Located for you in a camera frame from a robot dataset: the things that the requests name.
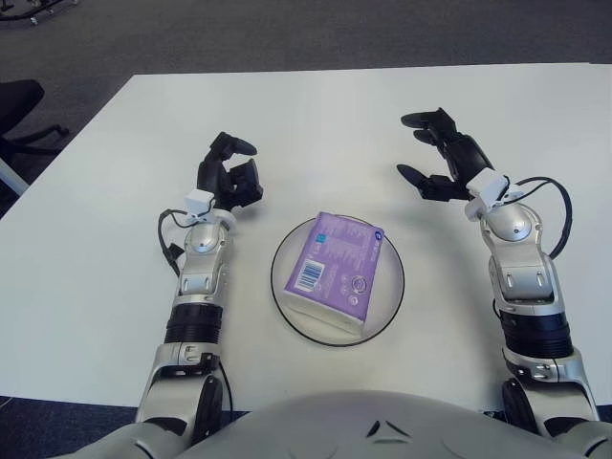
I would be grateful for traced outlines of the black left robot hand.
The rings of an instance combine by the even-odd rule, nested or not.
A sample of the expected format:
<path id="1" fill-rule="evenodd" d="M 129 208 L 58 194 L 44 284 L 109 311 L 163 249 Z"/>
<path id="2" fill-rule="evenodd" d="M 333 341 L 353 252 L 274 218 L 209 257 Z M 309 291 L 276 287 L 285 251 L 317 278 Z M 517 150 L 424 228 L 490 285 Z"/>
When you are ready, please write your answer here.
<path id="1" fill-rule="evenodd" d="M 224 162 L 232 155 L 249 156 L 243 164 L 226 169 Z M 209 152 L 200 162 L 197 188 L 214 195 L 215 208 L 232 211 L 245 208 L 260 201 L 263 187 L 259 183 L 254 145 L 225 132 L 220 132 L 209 147 Z"/>

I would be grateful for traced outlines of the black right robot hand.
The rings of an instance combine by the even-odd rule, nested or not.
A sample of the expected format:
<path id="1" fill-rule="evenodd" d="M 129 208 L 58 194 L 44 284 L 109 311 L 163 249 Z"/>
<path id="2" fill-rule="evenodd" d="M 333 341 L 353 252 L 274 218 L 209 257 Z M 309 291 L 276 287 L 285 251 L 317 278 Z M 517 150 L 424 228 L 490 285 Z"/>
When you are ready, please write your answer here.
<path id="1" fill-rule="evenodd" d="M 471 200 L 468 182 L 483 169 L 493 169 L 477 142 L 471 136 L 459 132 L 453 118 L 442 108 L 403 115 L 401 123 L 414 130 L 413 136 L 418 141 L 437 149 L 448 164 L 450 176 L 427 177 L 407 164 L 397 165 L 399 173 L 417 188 L 425 200 Z"/>

